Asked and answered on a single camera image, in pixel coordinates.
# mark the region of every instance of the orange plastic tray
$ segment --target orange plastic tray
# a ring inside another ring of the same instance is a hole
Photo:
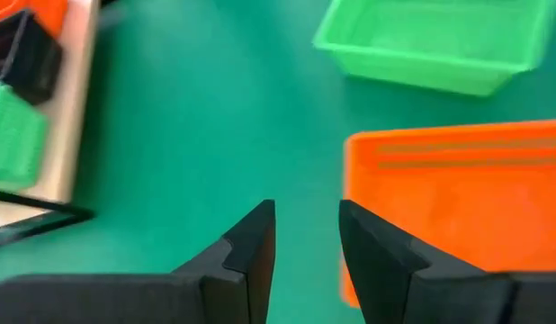
[[[68,9],[67,0],[0,0],[0,21],[26,7],[36,13],[39,23],[50,35],[54,38],[60,35]]]
[[[485,271],[555,271],[556,121],[356,134],[345,198]]]

